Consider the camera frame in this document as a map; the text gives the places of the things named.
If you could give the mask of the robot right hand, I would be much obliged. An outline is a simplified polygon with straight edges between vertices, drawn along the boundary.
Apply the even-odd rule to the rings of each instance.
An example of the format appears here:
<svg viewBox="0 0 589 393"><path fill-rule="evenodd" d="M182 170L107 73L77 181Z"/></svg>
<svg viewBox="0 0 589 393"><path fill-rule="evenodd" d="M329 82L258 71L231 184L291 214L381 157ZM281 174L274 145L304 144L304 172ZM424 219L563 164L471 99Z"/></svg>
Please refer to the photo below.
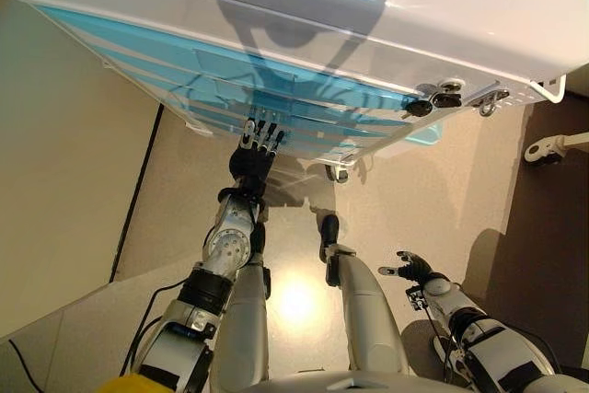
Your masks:
<svg viewBox="0 0 589 393"><path fill-rule="evenodd" d="M410 251L398 251L396 255L404 262L400 267L382 266L378 273L383 276L397 276L407 281L424 284L433 272L429 263Z"/></svg>

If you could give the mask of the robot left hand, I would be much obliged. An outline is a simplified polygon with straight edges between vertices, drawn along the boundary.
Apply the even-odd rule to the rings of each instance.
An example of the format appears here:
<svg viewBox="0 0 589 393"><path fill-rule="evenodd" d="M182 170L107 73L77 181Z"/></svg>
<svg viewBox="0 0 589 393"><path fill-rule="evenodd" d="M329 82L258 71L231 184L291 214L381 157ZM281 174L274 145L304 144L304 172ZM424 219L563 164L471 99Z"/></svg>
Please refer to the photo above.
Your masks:
<svg viewBox="0 0 589 393"><path fill-rule="evenodd" d="M239 188L262 192L285 132L275 122L249 118L237 149L229 160L229 171Z"/></svg>

